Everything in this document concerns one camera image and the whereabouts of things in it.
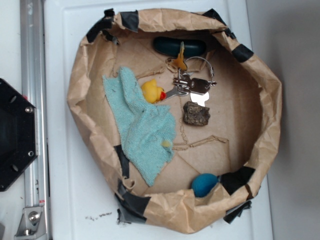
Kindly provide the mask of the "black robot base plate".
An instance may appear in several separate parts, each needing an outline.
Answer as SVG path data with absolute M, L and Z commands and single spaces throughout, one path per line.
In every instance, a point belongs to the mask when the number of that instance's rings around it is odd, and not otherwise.
M 0 191 L 7 191 L 37 157 L 35 107 L 0 80 Z

